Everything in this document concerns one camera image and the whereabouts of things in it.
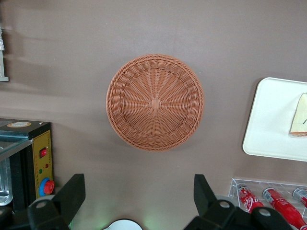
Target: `red switch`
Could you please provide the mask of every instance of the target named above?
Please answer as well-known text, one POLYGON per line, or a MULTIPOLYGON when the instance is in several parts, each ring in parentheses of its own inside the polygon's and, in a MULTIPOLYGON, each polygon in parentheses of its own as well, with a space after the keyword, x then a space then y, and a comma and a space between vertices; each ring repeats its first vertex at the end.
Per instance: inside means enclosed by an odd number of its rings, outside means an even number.
POLYGON ((42 157, 45 157, 47 155, 47 149, 46 148, 43 148, 39 151, 39 157, 42 158, 42 157))
POLYGON ((54 189, 54 181, 47 181, 44 185, 44 193, 49 195, 53 192, 54 189))

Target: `wicker basket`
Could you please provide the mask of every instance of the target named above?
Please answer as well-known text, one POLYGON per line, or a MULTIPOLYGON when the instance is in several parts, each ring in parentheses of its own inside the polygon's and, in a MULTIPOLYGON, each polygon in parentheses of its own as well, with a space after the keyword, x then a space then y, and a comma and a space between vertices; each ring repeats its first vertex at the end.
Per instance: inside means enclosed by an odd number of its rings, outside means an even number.
POLYGON ((117 134, 147 151, 170 150, 198 127, 204 95, 195 73, 178 59, 161 54, 138 57, 114 76, 106 110, 117 134))

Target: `oven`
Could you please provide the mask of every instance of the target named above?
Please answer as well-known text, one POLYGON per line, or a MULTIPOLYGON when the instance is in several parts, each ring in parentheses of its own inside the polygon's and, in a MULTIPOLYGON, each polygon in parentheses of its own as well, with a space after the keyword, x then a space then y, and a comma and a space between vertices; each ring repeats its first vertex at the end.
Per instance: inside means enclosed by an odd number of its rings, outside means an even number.
POLYGON ((18 212, 53 190, 51 124, 0 118, 0 206, 18 212))

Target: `plastic display case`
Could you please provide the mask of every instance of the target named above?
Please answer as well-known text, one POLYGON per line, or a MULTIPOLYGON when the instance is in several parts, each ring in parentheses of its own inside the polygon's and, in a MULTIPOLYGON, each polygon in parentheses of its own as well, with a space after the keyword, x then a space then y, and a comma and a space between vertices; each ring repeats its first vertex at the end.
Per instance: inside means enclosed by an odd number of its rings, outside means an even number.
POLYGON ((263 182, 243 179, 232 179, 228 198, 233 202, 234 205, 239 206, 242 210, 246 211, 244 205, 240 202, 238 197, 237 184, 245 183, 252 193, 263 203, 266 207, 272 206, 262 197, 262 192, 266 188, 276 189, 287 201, 289 201, 302 215, 305 221, 307 221, 306 208, 299 201, 295 200, 292 196, 293 191, 298 187, 304 187, 307 189, 305 184, 282 184, 275 182, 263 182))

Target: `white cutting board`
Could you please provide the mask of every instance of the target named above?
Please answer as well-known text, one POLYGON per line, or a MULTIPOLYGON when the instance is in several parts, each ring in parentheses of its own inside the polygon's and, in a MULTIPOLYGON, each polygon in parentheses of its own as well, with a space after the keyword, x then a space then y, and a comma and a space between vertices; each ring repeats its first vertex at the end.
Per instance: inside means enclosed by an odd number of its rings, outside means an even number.
POLYGON ((243 141, 249 155, 307 161, 307 138, 289 136, 296 107, 307 83, 265 78, 257 87, 243 141))

